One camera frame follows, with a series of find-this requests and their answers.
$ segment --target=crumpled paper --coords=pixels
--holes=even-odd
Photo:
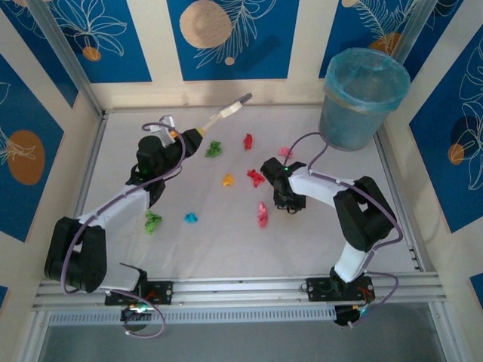
[[[221,182],[221,184],[225,187],[233,186],[234,183],[235,183],[235,178],[233,177],[233,175],[230,175],[229,173],[225,175],[225,177],[223,178],[223,181]]]
[[[249,170],[249,171],[247,172],[247,175],[248,175],[249,177],[251,177],[251,178],[254,180],[254,187],[255,187],[255,188],[256,188],[256,187],[258,187],[258,185],[259,185],[260,183],[264,183],[264,182],[265,182],[265,177],[263,177],[263,176],[262,176],[262,175],[260,175],[258,172],[256,172],[256,170],[255,170],[255,169],[253,169],[253,170]]]
[[[247,133],[247,136],[243,140],[243,144],[245,145],[245,151],[248,151],[249,149],[251,149],[253,142],[254,142],[254,138],[251,136],[251,134]]]
[[[294,153],[291,152],[291,150],[288,147],[281,147],[278,151],[278,155],[285,156],[285,157],[287,157],[288,155],[288,157],[291,158],[294,155]]]
[[[221,142],[211,141],[210,147],[206,150],[205,157],[217,157],[221,155]]]
[[[194,222],[197,222],[198,221],[198,217],[196,217],[196,215],[194,213],[188,213],[185,217],[184,217],[184,221],[192,224]]]
[[[262,229],[266,227],[266,224],[269,221],[269,213],[266,210],[266,206],[263,202],[260,202],[260,206],[258,207],[258,226]]]
[[[146,222],[144,223],[144,228],[146,230],[146,233],[148,235],[151,235],[152,232],[155,231],[155,229],[161,224],[161,221],[163,218],[159,215],[156,215],[155,213],[152,213],[151,211],[147,210],[146,211]]]

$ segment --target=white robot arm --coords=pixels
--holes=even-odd
[[[180,166],[184,158],[193,155],[205,133],[218,121],[240,110],[251,94],[223,107],[210,117],[202,128],[193,128],[177,137],[173,118],[163,116],[159,123],[145,124],[143,129],[159,135],[142,138],[138,144],[137,164],[124,188],[114,198],[78,219],[63,217],[54,228],[51,246],[45,262],[47,278],[91,293],[104,290],[135,291],[147,280],[138,268],[109,262],[106,243],[115,241],[115,233],[137,215],[144,213],[160,199],[165,190],[165,177]],[[75,240],[77,250],[73,250]]]
[[[340,279],[338,282],[341,284],[349,284],[362,275],[363,265],[373,245],[385,238],[394,225],[375,205],[344,185],[362,189],[394,216],[374,180],[367,176],[357,181],[337,179],[309,170],[301,162],[286,167],[276,158],[266,161],[261,172],[274,187],[277,208],[286,209],[289,213],[297,212],[305,207],[308,196],[337,211],[346,245],[331,271],[331,277]],[[360,204],[367,204],[367,208],[362,210]]]

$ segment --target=trash can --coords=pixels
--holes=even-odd
[[[333,57],[325,76],[319,130],[334,148],[364,148],[409,91],[406,69],[380,51],[351,48]]]

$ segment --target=white floor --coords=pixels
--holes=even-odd
[[[150,278],[273,277],[328,273],[345,244],[335,209],[314,200],[296,215],[276,210],[272,187],[265,182],[257,189],[246,175],[289,147],[305,133],[317,130],[320,108],[314,106],[245,107],[223,120],[206,135],[199,151],[183,163],[183,172],[167,182],[161,199],[152,207],[162,215],[161,226],[152,234],[144,230],[144,215],[119,230],[108,241],[109,263],[125,262],[148,272]],[[203,125],[215,109],[165,109],[158,112],[120,112],[109,115],[85,211],[98,207],[117,193],[137,163],[137,143],[146,135],[141,125],[172,114],[180,131]],[[254,138],[245,151],[246,133]],[[222,143],[223,154],[206,158],[210,141]],[[308,163],[323,142],[310,137],[294,151],[294,161]],[[372,143],[359,152],[329,149],[314,166],[342,178],[374,178],[390,199],[389,186]],[[225,174],[235,185],[222,187]],[[257,224],[260,202],[269,209],[265,229]],[[188,224],[187,213],[199,221]],[[414,264],[405,241],[383,248],[370,270],[411,272]]]

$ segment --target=beige circle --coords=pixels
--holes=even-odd
[[[225,64],[226,64],[227,66],[232,66],[233,64],[235,64],[235,59],[234,59],[234,58],[231,58],[231,57],[227,57],[227,58],[225,59]]]
[[[208,49],[223,44],[232,34],[228,14],[211,0],[193,2],[180,17],[186,41],[195,48]]]
[[[359,0],[341,0],[341,2],[342,6],[344,6],[345,8],[351,8],[352,6],[357,4]]]

